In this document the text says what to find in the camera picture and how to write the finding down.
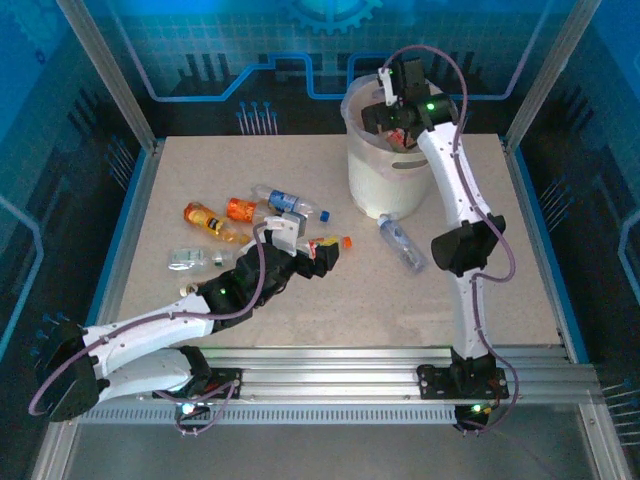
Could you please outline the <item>orange juice bottle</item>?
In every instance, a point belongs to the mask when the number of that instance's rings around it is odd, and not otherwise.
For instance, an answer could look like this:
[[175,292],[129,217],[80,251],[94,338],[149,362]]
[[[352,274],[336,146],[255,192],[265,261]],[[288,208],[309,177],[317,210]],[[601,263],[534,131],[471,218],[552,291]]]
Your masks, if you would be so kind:
[[250,241],[250,237],[237,229],[227,217],[199,202],[190,202],[183,210],[183,218],[218,241],[238,245]]

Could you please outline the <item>slim clear bottle white cap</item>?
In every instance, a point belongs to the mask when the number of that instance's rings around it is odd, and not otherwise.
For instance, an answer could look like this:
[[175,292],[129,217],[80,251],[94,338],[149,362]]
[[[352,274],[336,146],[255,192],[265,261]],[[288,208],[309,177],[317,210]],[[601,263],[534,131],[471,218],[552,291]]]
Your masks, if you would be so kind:
[[402,264],[412,273],[425,270],[427,259],[396,219],[383,214],[377,219],[379,233]]

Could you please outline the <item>blue label bottle blue cap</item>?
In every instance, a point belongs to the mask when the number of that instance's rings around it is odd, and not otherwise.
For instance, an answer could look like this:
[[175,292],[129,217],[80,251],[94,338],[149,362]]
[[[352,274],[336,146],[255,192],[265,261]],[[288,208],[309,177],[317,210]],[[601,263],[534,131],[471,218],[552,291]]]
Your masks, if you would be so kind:
[[330,219],[330,212],[317,203],[268,185],[257,184],[251,188],[251,193],[255,199],[264,200],[272,210],[279,213],[293,212],[322,223],[327,223]]

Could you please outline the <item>blue aluminium table side rail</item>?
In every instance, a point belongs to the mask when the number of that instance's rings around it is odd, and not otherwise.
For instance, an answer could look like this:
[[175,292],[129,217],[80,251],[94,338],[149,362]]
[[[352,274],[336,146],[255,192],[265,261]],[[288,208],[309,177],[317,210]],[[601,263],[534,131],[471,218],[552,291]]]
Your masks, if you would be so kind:
[[551,303],[561,343],[569,360],[573,363],[589,364],[590,358],[586,344],[524,157],[519,148],[510,149],[504,137],[500,137],[500,142],[540,275]]
[[106,327],[106,334],[119,329],[112,326],[117,324],[163,147],[160,140],[153,153],[140,153],[87,315],[86,323]]

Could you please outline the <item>aluminium frame post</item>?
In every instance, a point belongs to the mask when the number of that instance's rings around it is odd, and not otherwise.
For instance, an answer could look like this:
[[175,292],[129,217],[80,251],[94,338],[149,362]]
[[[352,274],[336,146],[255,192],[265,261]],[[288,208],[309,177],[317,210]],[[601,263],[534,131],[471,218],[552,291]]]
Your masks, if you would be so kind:
[[154,154],[156,136],[84,1],[55,1],[141,148]]
[[505,135],[505,149],[509,153],[514,153],[524,139],[601,2],[575,1]]

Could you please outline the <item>clear bottle green ring cap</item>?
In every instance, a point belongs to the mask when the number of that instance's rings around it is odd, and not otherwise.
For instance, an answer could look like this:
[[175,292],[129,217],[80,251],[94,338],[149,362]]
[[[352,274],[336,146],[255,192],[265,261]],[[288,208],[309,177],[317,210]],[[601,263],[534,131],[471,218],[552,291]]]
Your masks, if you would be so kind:
[[203,272],[227,266],[232,259],[230,250],[186,247],[171,251],[167,267],[174,272]]

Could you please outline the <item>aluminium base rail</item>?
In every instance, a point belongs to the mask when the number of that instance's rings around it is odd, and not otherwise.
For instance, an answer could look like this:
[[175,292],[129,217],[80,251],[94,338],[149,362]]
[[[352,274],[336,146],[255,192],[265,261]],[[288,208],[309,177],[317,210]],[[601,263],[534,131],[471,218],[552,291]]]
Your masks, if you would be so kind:
[[[446,348],[206,348],[213,368],[239,368],[239,399],[257,404],[416,404],[416,369],[450,364]],[[508,388],[521,404],[603,400],[594,368],[568,361],[563,348],[507,347]]]

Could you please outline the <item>black base connector with light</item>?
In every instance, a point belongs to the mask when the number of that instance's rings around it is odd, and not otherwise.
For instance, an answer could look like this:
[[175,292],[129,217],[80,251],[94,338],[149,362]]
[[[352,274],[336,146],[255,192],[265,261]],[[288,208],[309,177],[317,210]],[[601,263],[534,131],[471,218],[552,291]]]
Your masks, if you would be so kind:
[[204,422],[212,418],[212,409],[208,400],[179,403],[176,420],[178,422]]
[[490,403],[456,405],[454,409],[454,428],[463,434],[474,432],[476,435],[489,430],[488,422],[495,405]]

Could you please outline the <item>aluminium lower frame rail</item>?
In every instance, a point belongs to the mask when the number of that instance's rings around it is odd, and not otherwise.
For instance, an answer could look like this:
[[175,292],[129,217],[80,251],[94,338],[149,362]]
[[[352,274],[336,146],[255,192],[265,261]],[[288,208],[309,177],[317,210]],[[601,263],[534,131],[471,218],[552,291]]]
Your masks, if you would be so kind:
[[48,425],[30,480],[63,480],[78,431],[78,421]]
[[635,480],[605,405],[578,405],[599,480]]

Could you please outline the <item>white plastic bin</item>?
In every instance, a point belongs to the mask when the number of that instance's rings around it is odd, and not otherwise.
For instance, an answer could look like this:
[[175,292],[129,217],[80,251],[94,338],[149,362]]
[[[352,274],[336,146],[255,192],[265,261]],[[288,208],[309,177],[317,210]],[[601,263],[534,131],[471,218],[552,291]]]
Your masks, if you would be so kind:
[[402,219],[420,206],[435,187],[435,180],[427,157],[417,146],[408,153],[398,153],[384,133],[364,130],[362,109],[384,101],[377,76],[370,74],[355,79],[341,102],[347,131],[349,188],[354,203],[368,217],[389,214]]

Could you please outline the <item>orange label bottle brown cap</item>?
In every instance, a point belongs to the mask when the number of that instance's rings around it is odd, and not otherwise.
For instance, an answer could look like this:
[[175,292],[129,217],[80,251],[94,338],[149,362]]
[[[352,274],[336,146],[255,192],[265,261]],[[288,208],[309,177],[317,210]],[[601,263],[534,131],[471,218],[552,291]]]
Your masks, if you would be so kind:
[[264,200],[251,201],[236,197],[227,199],[225,211],[229,219],[246,224],[261,223],[266,217],[273,215],[273,211]]

